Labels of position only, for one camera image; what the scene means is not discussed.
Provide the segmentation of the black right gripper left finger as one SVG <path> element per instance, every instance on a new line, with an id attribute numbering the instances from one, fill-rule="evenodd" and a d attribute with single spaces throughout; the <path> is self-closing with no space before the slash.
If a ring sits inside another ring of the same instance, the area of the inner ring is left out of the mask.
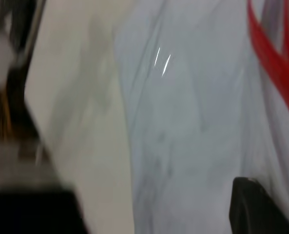
<path id="1" fill-rule="evenodd" d="M 0 192 L 0 234 L 86 234 L 68 190 Z"/>

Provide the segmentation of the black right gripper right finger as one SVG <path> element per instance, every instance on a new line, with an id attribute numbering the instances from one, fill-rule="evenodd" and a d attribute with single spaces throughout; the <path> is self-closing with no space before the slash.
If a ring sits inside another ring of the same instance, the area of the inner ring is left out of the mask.
<path id="1" fill-rule="evenodd" d="M 229 220 L 233 234 L 289 234 L 289 221 L 262 185 L 236 177 L 232 184 Z"/>

